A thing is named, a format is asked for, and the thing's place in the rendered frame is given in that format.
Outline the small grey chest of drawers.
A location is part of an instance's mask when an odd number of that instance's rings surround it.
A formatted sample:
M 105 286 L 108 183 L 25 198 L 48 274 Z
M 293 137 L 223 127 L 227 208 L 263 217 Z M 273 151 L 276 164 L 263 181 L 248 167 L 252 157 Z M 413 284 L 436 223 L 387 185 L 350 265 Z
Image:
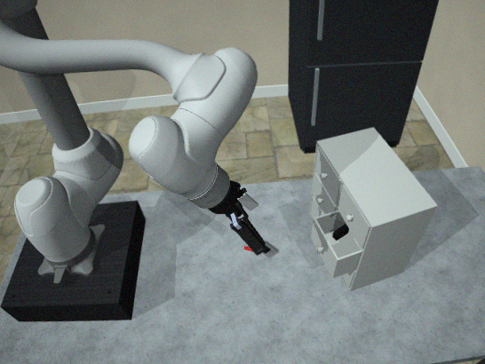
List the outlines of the small grey chest of drawers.
M 349 290 L 403 273 L 438 205 L 374 127 L 316 141 L 314 174 L 318 147 L 341 179 L 336 210 L 344 184 L 370 225 Z

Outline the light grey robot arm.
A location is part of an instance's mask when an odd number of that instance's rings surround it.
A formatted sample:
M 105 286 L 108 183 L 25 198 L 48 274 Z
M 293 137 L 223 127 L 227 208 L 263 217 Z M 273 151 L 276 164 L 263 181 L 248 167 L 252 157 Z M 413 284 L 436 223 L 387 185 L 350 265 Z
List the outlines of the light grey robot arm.
M 192 55 L 146 40 L 49 40 L 36 5 L 0 0 L 0 65 L 17 70 L 55 142 L 55 174 L 28 181 L 14 209 L 21 230 L 45 256 L 39 275 L 55 274 L 53 284 L 63 287 L 70 274 L 95 273 L 107 228 L 88 225 L 123 167 L 121 146 L 87 127 L 64 74 L 140 69 L 165 79 L 179 108 L 170 118 L 148 116 L 137 124 L 131 157 L 156 183 L 209 209 L 229 190 L 215 157 L 248 106 L 258 71 L 234 47 Z

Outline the black nine-volt battery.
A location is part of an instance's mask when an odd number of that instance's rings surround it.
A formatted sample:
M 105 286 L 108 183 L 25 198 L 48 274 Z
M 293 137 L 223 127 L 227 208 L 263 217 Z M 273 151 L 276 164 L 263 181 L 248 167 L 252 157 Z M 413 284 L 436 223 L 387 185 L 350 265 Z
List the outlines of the black nine-volt battery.
M 339 229 L 337 229 L 336 231 L 333 232 L 333 235 L 332 237 L 337 241 L 338 239 L 340 239 L 341 237 L 345 236 L 346 234 L 348 234 L 348 231 L 349 231 L 349 228 L 346 224 L 344 224 L 343 226 L 341 226 Z

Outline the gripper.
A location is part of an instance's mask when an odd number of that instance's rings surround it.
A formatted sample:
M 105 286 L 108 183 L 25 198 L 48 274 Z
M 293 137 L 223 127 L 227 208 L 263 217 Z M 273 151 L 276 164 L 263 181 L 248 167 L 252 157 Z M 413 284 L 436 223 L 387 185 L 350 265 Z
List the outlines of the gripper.
M 262 239 L 255 227 L 249 221 L 248 214 L 243 209 L 244 206 L 251 211 L 258 207 L 258 203 L 246 194 L 247 190 L 245 187 L 243 189 L 240 189 L 240 187 L 241 185 L 239 183 L 230 180 L 230 187 L 226 197 L 218 205 L 209 208 L 208 210 L 215 214 L 225 214 L 230 218 L 233 222 L 230 227 L 239 234 L 256 255 L 263 253 L 267 257 L 273 257 L 279 253 L 279 250 L 266 240 Z M 239 218 L 241 215 L 243 215 L 243 217 Z

